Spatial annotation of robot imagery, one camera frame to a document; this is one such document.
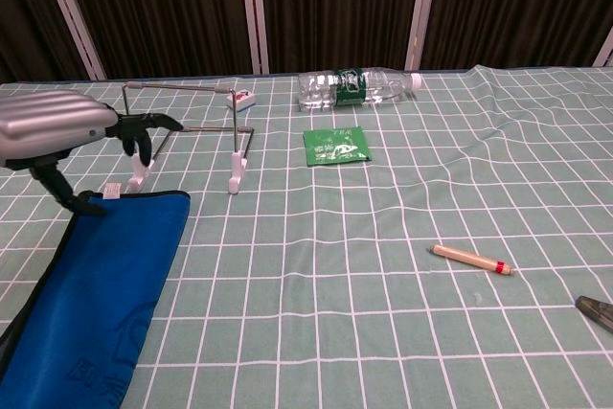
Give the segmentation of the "silver and black left robot hand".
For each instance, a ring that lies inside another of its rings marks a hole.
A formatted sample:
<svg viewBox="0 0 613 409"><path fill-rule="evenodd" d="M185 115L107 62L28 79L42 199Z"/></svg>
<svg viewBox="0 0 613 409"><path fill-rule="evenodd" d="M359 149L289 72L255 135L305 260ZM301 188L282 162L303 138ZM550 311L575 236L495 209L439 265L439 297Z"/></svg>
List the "silver and black left robot hand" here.
<svg viewBox="0 0 613 409"><path fill-rule="evenodd" d="M28 170L56 202L85 216L105 216L106 210L74 195L57 169L60 160L78 148L104 138L122 141L124 151L138 153L147 166L152 156L148 130L183 126L161 113L126 115L75 90L50 90L1 99L1 166Z"/></svg>

